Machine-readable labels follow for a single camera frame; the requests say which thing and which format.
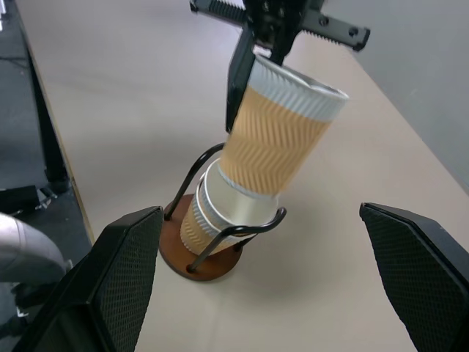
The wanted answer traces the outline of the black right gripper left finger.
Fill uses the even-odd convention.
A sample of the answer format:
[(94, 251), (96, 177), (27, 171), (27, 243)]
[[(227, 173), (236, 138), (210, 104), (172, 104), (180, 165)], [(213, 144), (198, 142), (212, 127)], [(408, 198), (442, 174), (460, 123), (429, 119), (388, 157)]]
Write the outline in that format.
[(41, 299), (12, 352), (134, 352), (155, 275), (163, 209), (110, 223)]

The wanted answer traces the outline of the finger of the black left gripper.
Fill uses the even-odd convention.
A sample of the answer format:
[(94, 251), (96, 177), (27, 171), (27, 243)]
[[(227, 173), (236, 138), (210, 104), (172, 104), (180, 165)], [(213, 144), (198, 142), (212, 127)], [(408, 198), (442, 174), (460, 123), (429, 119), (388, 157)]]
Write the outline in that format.
[(270, 54), (270, 61), (282, 66), (285, 57), (289, 54), (292, 48), (292, 44), (294, 43), (293, 36), (284, 36), (279, 35), (274, 41), (271, 54)]
[(243, 27), (232, 55), (227, 81), (226, 132), (232, 131), (240, 104), (254, 64), (254, 33), (251, 27)]

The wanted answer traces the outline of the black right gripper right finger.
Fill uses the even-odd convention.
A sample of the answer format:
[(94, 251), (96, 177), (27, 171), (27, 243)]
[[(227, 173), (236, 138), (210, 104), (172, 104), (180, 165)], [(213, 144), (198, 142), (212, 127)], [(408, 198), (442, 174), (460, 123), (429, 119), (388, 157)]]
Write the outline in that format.
[(366, 202), (385, 294), (418, 352), (469, 352), (469, 252), (435, 220)]

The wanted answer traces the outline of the orange ribbed paper cup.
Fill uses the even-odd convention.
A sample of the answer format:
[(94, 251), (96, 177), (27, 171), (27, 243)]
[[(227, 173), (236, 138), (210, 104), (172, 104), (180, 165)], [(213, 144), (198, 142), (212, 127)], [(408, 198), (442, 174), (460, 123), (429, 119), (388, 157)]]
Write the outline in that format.
[(202, 177), (199, 199), (202, 211), (218, 229), (240, 225), (257, 227), (273, 220), (278, 209), (278, 197), (255, 198), (243, 194), (221, 176), (218, 159)]
[(200, 208), (199, 192), (201, 187), (202, 181), (200, 180), (180, 228), (182, 243), (193, 254), (201, 254), (221, 232), (220, 229), (207, 221)]
[(250, 197), (274, 197), (294, 178), (349, 97), (257, 55), (218, 171)]

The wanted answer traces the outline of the silver robot body part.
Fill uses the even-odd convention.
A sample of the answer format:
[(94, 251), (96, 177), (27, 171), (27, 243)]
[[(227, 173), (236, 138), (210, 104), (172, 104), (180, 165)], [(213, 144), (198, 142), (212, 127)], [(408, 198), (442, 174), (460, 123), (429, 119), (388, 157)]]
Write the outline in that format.
[(47, 235), (0, 213), (0, 282), (33, 286), (54, 283), (72, 267)]

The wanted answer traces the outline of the black table leg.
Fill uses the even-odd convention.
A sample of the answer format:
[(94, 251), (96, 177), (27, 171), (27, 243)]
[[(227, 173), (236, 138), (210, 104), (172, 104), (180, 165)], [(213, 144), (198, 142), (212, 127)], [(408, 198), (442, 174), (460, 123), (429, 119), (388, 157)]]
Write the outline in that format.
[(45, 165), (45, 177), (48, 181), (49, 188), (55, 194), (63, 194), (67, 192), (70, 187), (69, 175), (67, 173), (64, 158), (59, 146), (56, 132), (53, 127), (51, 116), (48, 111), (44, 92), (34, 66), (34, 61), (31, 55), (29, 44), (27, 43), (26, 35), (24, 32), (21, 32), (21, 35), (24, 43), (26, 59), (29, 66), (32, 94), (37, 113), (40, 145)]

